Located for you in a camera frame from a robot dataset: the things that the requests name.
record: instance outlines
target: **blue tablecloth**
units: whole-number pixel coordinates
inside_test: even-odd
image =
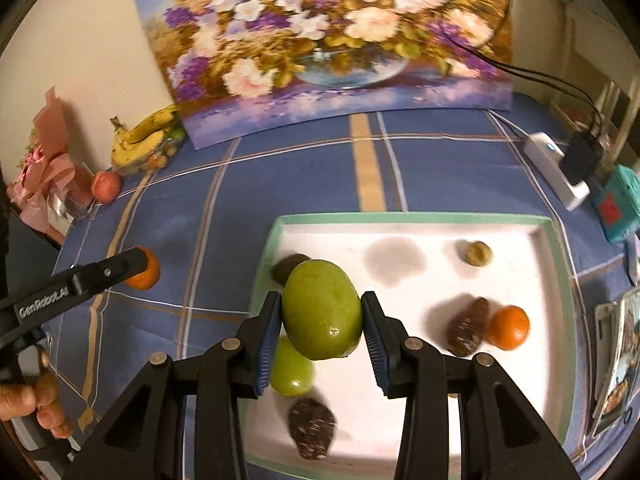
[[[564,131],[516,95],[506,118],[562,146]],[[119,285],[50,324],[52,363],[82,442],[156,351],[200,354],[246,317],[260,253],[280,215],[359,210],[472,211],[549,216],[570,257],[576,305],[576,391],[564,442],[583,479],[620,449],[638,420],[584,441],[593,411],[593,309],[630,288],[620,245],[587,202],[568,212],[522,155],[522,139],[482,110],[403,110],[283,126],[195,151],[127,180],[110,206],[76,222],[56,270],[135,245],[162,261],[160,282]],[[192,415],[187,449],[191,449]],[[187,476],[191,475],[187,458]],[[254,478],[276,475],[251,467]]]

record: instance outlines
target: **flower painting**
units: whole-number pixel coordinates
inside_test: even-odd
[[[508,0],[136,0],[196,148],[398,108],[508,108]]]

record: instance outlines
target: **white tray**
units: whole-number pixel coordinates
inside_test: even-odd
[[[458,255],[468,241],[494,250],[484,268]],[[471,213],[336,213],[278,218],[262,255],[252,293],[257,313],[271,280],[271,265],[292,253],[329,260],[349,275],[362,295],[375,291],[385,314],[400,319],[409,335],[447,353],[449,319],[474,297],[492,310],[522,307],[529,338],[505,352],[483,343],[564,441],[574,394],[574,306],[561,243],[549,218]],[[388,400],[376,386],[361,339],[345,359],[316,362],[312,391],[337,419],[327,459],[303,460],[287,430],[295,399],[269,387],[244,407],[244,450],[249,462],[313,479],[393,478],[402,435],[404,399]],[[449,399],[450,478],[460,474],[458,404]]]

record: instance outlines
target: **finger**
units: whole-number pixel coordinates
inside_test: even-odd
[[[56,428],[65,421],[65,412],[57,400],[49,406],[38,408],[38,422],[45,430]]]
[[[69,424],[68,420],[65,420],[59,426],[51,428],[51,433],[55,438],[69,438],[73,433],[73,429],[71,428],[71,424]]]
[[[58,389],[58,381],[51,372],[45,372],[35,383],[36,403],[38,407],[49,406],[52,402],[58,400],[60,390]]]
[[[9,384],[0,386],[0,420],[25,416],[36,409],[36,394],[31,386]]]
[[[42,363],[43,368],[49,368],[49,365],[51,364],[49,354],[47,354],[43,349],[40,349],[40,362]]]

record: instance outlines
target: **white power strip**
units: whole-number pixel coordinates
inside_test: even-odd
[[[564,153],[547,134],[531,134],[524,145],[524,152],[540,170],[546,181],[556,192],[560,202],[569,211],[577,208],[590,193],[585,181],[572,186],[558,164]]]

